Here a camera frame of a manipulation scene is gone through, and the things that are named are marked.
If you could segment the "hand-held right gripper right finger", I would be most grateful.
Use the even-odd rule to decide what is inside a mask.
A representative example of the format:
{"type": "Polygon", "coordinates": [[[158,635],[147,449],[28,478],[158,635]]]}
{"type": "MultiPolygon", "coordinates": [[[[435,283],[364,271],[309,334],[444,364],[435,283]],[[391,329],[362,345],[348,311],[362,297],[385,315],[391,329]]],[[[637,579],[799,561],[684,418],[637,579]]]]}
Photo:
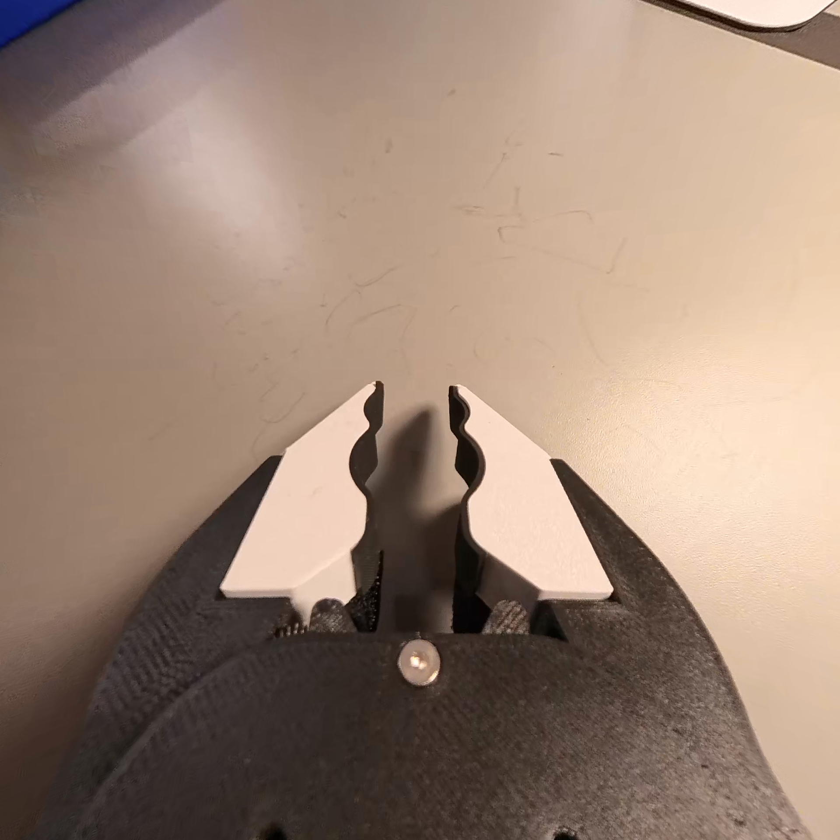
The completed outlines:
{"type": "Polygon", "coordinates": [[[452,629],[529,633],[547,602],[614,592],[552,458],[463,385],[448,390],[458,508],[452,629]]]}

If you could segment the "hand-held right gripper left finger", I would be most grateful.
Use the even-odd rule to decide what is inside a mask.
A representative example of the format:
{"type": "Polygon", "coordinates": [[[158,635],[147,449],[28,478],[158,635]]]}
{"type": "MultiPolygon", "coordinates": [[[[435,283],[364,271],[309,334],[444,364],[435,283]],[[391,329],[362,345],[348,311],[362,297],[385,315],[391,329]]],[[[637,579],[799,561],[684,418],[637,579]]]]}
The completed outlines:
{"type": "Polygon", "coordinates": [[[226,599],[287,599],[300,618],[338,601],[375,631],[383,552],[367,483],[383,412],[373,381],[287,447],[222,579],[226,599]]]}

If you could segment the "white monitor stand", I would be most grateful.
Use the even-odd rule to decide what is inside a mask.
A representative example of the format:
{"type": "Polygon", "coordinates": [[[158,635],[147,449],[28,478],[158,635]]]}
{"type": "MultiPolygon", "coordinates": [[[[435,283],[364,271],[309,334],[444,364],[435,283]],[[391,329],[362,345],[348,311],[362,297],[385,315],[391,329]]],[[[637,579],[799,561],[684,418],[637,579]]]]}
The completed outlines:
{"type": "Polygon", "coordinates": [[[651,1],[651,4],[749,32],[788,33],[811,23],[835,1],[651,1]]]}

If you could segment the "blue plastic bin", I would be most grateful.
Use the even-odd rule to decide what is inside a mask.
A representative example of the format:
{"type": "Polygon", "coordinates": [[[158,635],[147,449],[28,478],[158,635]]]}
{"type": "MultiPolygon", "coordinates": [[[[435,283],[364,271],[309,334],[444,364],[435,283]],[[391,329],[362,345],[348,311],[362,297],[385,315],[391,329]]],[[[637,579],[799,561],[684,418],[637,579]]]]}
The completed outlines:
{"type": "Polygon", "coordinates": [[[112,6],[112,1],[2,1],[1,49],[59,18],[92,13],[97,19],[112,6]]]}

